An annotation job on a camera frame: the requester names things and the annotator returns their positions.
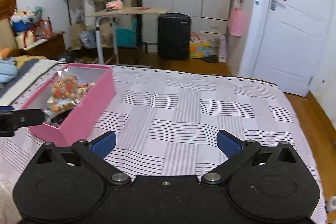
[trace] brown wooden nightstand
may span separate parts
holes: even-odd
[[[53,33],[48,38],[48,41],[43,42],[28,51],[21,49],[20,52],[22,55],[45,56],[48,59],[56,60],[58,56],[66,52],[63,34]]]

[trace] blue container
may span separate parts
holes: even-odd
[[[131,29],[115,29],[118,47],[136,48],[137,47],[137,20],[132,22]]]
[[[18,33],[18,32],[23,32],[25,30],[28,30],[31,26],[31,23],[30,22],[13,22],[13,31],[15,33]]]

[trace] wooden baseboard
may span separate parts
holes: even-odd
[[[311,104],[315,114],[318,116],[320,122],[322,123],[329,140],[331,142],[331,146],[336,152],[336,130],[332,124],[332,122],[329,120],[328,116],[324,112],[323,108],[320,106],[316,98],[311,92],[308,92],[307,100]]]

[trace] bed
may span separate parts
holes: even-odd
[[[25,68],[20,80],[0,94],[0,105],[20,109],[65,66],[51,60],[31,62],[34,64]],[[276,85],[238,77],[112,67],[117,94],[95,124],[89,140],[113,130],[117,146],[105,160],[132,178],[189,174],[201,177],[227,160],[216,146],[216,134],[224,129],[242,140],[254,139],[262,145],[289,141],[322,193],[305,135],[290,102]],[[27,128],[19,129],[13,138],[0,139],[0,178],[7,193],[6,204],[12,202],[10,192],[42,143]],[[324,206],[321,194],[312,216],[318,224],[325,224]]]

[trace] headboard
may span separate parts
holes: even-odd
[[[17,45],[9,18],[16,9],[16,0],[0,0],[0,50],[10,48],[17,55]]]

